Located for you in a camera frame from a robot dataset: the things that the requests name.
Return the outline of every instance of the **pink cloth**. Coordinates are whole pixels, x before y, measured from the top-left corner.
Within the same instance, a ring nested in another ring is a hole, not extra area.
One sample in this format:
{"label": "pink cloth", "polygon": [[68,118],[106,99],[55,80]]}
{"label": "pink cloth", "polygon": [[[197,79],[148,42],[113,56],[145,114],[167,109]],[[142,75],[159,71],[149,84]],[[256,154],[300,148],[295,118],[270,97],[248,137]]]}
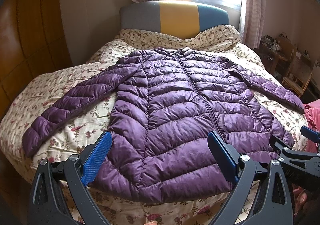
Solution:
{"label": "pink cloth", "polygon": [[[308,121],[309,128],[312,128],[315,131],[320,131],[320,100],[311,102],[310,104],[304,105],[304,115]],[[316,153],[318,148],[316,143],[313,143],[311,140],[308,140],[306,152]]]}

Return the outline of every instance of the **jacket sleeve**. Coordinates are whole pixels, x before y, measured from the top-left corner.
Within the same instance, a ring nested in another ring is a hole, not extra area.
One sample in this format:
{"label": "jacket sleeve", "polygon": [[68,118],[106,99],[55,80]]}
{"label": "jacket sleeve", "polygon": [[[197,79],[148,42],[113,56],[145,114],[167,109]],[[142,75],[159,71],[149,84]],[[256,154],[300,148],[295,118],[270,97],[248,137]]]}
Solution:
{"label": "jacket sleeve", "polygon": [[276,83],[272,82],[271,80],[257,76],[250,70],[246,70],[240,65],[237,65],[228,72],[231,75],[240,78],[248,85],[248,87],[251,87],[267,97],[286,105],[301,114],[304,114],[304,107],[301,100],[284,87],[276,85]]}
{"label": "jacket sleeve", "polygon": [[[274,115],[272,115],[270,135],[283,138],[283,141],[290,147],[293,147],[293,145],[295,144],[295,140],[293,139],[291,133],[285,129],[285,127],[279,122],[279,120]],[[277,154],[275,152],[272,153],[274,155],[274,158],[276,158]]]}
{"label": "jacket sleeve", "polygon": [[39,147],[69,119],[114,91],[118,85],[140,69],[141,57],[124,57],[116,65],[78,83],[62,98],[38,116],[22,137],[26,157],[33,156]]}

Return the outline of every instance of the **floral bedspread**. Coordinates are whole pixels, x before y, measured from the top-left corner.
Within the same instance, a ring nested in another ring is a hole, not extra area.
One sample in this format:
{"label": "floral bedspread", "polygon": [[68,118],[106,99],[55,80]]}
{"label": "floral bedspread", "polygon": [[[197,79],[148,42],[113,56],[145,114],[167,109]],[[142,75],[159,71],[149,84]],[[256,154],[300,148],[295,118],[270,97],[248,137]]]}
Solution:
{"label": "floral bedspread", "polygon": [[[264,69],[257,54],[239,42],[239,33],[232,26],[217,26],[199,33],[195,38],[181,40],[177,37],[133,29],[123,29],[112,42],[96,52],[87,64],[59,70],[38,76],[14,100],[0,124],[0,148],[18,173],[29,183],[32,182],[38,163],[43,158],[50,162],[64,161],[73,153],[80,153],[88,144],[94,143],[101,132],[108,128],[109,116],[116,99],[112,93],[93,105],[76,118],[71,119],[63,128],[47,140],[32,158],[25,158],[22,150],[22,135],[34,119],[50,107],[70,88],[114,65],[121,58],[136,49],[165,47],[179,49],[184,47],[220,53],[253,71],[277,80]],[[300,134],[300,127],[306,125],[304,115],[269,100],[254,91],[256,99],[270,110],[295,139],[295,149],[306,146],[306,138]],[[62,183],[68,206],[73,217],[82,221],[70,200],[66,183]],[[220,194],[206,199],[167,204],[145,204],[132,202],[89,188],[92,197],[108,220],[114,224],[144,224],[158,221],[162,224],[202,225],[219,210],[228,194]],[[238,218],[244,220],[252,205],[257,184],[254,183],[246,204]]]}

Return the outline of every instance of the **metal bolt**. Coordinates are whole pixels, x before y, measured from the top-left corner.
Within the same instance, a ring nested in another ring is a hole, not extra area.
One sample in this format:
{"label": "metal bolt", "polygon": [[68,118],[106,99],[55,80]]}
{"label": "metal bolt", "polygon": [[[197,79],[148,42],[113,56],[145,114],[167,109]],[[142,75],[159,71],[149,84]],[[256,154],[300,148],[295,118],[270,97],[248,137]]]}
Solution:
{"label": "metal bolt", "polygon": [[48,160],[47,159],[42,159],[41,161],[40,161],[40,164],[41,165],[46,165],[48,163]]}
{"label": "metal bolt", "polygon": [[315,162],[315,168],[320,171],[320,163],[319,162]]}
{"label": "metal bolt", "polygon": [[79,158],[79,156],[76,154],[70,156],[71,161],[76,161],[76,160],[78,160],[78,158]]}
{"label": "metal bolt", "polygon": [[248,155],[242,155],[242,156],[241,156],[241,159],[242,159],[243,161],[249,161],[249,160],[250,160],[250,157],[249,157]]}
{"label": "metal bolt", "polygon": [[279,165],[279,161],[276,160],[276,159],[273,159],[273,160],[272,160],[272,163],[273,163],[274,165]]}

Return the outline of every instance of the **wooden chair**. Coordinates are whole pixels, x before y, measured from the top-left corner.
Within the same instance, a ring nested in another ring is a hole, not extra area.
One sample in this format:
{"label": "wooden chair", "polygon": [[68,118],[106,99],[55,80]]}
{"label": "wooden chair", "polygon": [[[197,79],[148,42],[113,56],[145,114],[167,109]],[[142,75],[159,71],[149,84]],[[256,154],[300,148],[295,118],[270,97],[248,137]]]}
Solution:
{"label": "wooden chair", "polygon": [[296,56],[298,51],[297,47],[291,44],[288,39],[277,37],[276,40],[279,41],[279,44],[282,48],[281,53],[285,55],[288,61],[291,61]]}
{"label": "wooden chair", "polygon": [[282,85],[288,87],[298,97],[306,90],[313,74],[313,67],[308,66],[299,58],[294,57],[290,63],[286,76],[282,79]]}

